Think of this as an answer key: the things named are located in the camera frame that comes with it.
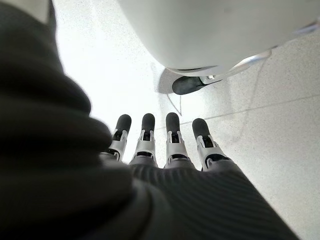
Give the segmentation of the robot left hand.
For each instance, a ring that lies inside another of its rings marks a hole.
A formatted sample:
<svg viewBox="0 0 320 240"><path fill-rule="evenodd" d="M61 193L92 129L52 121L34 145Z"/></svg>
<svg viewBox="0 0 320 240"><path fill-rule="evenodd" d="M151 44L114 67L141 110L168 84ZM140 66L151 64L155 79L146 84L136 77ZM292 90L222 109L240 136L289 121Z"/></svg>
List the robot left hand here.
<svg viewBox="0 0 320 240"><path fill-rule="evenodd" d="M0 3L0 237L3 240L295 240L240 168L184 154L164 168L111 150L108 127L65 75L50 0Z"/></svg>

